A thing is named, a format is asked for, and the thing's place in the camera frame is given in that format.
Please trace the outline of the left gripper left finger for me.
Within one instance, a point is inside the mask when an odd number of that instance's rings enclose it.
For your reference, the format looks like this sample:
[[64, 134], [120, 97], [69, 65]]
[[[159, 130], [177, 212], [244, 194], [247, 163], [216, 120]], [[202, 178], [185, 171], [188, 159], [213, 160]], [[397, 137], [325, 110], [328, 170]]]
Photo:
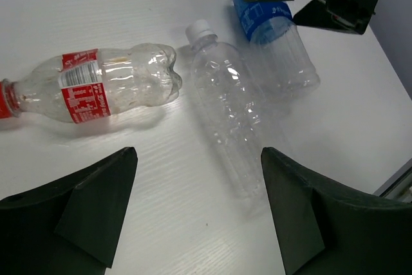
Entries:
[[125, 147], [1, 200], [1, 274], [104, 274], [122, 231], [138, 157]]

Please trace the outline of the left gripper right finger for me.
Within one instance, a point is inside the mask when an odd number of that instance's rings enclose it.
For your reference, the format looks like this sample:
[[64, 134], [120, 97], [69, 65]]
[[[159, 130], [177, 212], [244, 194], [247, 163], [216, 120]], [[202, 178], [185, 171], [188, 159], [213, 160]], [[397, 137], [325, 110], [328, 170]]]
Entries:
[[261, 165], [287, 274], [411, 273], [411, 204], [348, 187], [272, 147]]

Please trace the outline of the blue label water bottle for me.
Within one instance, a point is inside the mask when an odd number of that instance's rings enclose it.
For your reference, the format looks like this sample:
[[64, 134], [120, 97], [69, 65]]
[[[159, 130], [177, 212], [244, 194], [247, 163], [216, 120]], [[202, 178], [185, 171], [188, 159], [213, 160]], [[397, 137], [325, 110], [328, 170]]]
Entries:
[[320, 85], [321, 80], [285, 2], [232, 2], [263, 85], [291, 97]]

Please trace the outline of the clear unlabelled plastic bottle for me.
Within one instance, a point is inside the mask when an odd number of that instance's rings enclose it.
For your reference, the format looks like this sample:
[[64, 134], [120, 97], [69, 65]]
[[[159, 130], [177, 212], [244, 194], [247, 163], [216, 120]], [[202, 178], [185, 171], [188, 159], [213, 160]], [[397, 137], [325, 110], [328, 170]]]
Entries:
[[190, 85], [195, 110], [236, 195], [258, 199], [263, 194], [261, 105], [264, 96], [240, 52], [221, 42], [200, 19], [185, 34], [194, 58]]

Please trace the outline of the red label clear bottle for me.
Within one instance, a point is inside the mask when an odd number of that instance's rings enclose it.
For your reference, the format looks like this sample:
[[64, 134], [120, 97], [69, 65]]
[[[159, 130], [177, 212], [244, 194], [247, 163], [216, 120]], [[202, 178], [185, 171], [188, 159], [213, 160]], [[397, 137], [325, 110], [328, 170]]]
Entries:
[[36, 113], [81, 124], [179, 96], [176, 50], [143, 43], [129, 49], [65, 53], [40, 63], [19, 81], [1, 81], [1, 118]]

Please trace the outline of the metal rail front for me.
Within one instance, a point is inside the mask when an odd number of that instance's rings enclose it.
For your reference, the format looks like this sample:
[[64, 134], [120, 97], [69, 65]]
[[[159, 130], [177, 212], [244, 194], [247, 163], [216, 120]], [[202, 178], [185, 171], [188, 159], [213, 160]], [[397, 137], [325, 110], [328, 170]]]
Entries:
[[411, 203], [411, 162], [392, 175], [375, 192], [375, 196]]

